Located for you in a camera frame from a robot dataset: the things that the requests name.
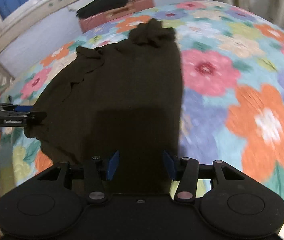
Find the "black folded clothes on suitcase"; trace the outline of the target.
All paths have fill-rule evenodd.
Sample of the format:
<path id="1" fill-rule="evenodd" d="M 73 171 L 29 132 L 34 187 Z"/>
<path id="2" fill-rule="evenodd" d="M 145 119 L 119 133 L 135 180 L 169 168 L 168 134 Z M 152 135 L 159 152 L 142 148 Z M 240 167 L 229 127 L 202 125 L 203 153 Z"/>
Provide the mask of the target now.
<path id="1" fill-rule="evenodd" d="M 101 12 L 124 7 L 130 0 L 94 0 L 76 12 L 78 18 L 89 18 Z"/>

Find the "floral quilted bedspread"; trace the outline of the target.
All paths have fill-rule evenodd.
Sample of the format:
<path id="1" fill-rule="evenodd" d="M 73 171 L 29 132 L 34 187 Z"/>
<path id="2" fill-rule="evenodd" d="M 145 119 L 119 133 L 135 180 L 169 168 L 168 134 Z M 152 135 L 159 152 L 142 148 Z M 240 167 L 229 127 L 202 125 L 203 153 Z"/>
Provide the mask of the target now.
<path id="1" fill-rule="evenodd" d="M 119 42 L 152 18 L 175 29 L 182 52 L 183 154 L 204 164 L 221 159 L 284 199 L 284 31 L 235 6 L 191 1 L 112 20 L 21 74 L 0 101 L 34 104 L 78 46 Z"/>

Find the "dark brown knit garment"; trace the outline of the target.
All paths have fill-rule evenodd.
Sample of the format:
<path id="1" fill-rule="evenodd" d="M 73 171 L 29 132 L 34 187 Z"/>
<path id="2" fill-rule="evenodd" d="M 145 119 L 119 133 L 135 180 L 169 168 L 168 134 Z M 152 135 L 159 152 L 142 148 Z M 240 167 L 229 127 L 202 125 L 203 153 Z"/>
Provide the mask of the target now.
<path id="1" fill-rule="evenodd" d="M 26 137 L 55 163 L 118 153 L 118 191 L 169 192 L 163 154 L 178 152 L 183 95 L 175 30 L 151 19 L 122 41 L 76 53 L 35 102 L 46 117 Z"/>

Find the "pink hard-shell suitcase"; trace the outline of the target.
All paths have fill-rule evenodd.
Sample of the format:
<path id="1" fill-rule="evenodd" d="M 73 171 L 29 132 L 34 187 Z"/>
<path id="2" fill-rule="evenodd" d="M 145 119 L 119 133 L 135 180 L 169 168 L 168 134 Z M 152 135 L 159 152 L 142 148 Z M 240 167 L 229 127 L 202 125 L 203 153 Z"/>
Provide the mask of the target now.
<path id="1" fill-rule="evenodd" d="M 104 23 L 116 20 L 118 18 L 154 7 L 153 0 L 129 0 L 124 7 L 100 12 L 89 18 L 80 18 L 79 24 L 83 33 Z"/>

